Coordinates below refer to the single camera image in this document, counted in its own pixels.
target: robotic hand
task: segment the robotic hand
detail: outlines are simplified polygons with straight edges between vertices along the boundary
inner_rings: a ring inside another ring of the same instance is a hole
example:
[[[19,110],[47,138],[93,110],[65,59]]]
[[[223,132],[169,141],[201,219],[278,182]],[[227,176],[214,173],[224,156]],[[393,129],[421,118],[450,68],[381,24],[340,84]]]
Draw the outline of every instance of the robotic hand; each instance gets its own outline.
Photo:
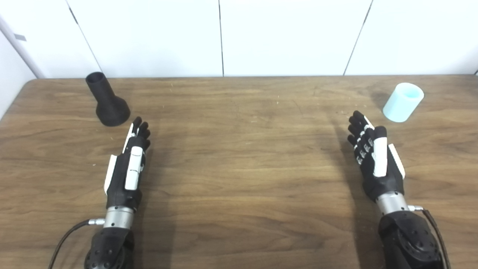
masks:
[[[443,269],[444,260],[450,268],[445,245],[429,212],[405,202],[405,169],[393,144],[387,144],[385,127],[373,127],[358,111],[349,122],[352,135],[348,141],[364,177],[363,189],[382,214],[379,235],[387,269]],[[412,211],[423,211],[437,231],[442,250],[426,220]]]
[[[105,193],[108,196],[103,228],[91,240],[85,269],[132,269],[134,237],[133,216],[140,205],[138,188],[141,172],[150,146],[148,123],[137,117],[131,124],[123,151],[111,155],[106,172]]]

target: light blue cylinder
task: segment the light blue cylinder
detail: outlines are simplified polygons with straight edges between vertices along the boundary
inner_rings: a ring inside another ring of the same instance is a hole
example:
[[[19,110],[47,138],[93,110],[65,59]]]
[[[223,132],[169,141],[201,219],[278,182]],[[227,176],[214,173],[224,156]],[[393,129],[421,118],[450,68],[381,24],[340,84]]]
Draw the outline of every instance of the light blue cylinder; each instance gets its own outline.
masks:
[[[420,87],[412,83],[400,83],[383,107],[383,114],[393,122],[402,123],[410,117],[424,96]]]

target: black 3d printed object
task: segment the black 3d printed object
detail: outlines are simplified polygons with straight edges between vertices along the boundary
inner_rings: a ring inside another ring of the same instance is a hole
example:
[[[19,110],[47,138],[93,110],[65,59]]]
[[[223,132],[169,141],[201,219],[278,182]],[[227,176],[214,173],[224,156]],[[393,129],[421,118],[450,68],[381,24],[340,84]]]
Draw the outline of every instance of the black 3d printed object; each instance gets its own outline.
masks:
[[[96,115],[106,126],[118,126],[130,117],[130,108],[126,101],[115,95],[105,74],[94,72],[86,78],[91,93],[95,96],[98,105]]]

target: cable connector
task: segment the cable connector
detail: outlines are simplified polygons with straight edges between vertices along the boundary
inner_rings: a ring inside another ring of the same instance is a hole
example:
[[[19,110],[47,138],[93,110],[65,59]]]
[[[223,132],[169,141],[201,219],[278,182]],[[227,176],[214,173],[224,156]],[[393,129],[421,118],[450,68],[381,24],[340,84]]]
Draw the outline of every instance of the cable connector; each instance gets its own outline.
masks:
[[[104,225],[105,219],[90,219],[88,220],[88,225]]]
[[[408,210],[410,211],[423,211],[423,207],[419,205],[408,205]]]

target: white wall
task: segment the white wall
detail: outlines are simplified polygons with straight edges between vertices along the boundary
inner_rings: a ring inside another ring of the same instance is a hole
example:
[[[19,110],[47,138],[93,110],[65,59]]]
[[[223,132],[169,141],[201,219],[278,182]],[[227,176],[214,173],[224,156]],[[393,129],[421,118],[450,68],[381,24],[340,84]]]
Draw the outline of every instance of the white wall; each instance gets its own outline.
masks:
[[[68,2],[79,25],[65,0],[0,0],[0,28],[39,77],[84,78],[100,68],[108,77],[478,69],[478,1]]]
[[[342,75],[370,2],[220,0],[224,75]]]
[[[346,75],[474,74],[478,1],[374,0]]]
[[[217,0],[68,0],[107,77],[222,76]]]
[[[35,75],[0,32],[0,118],[23,85]]]
[[[0,16],[45,78],[84,78],[99,66],[65,0],[0,0]]]

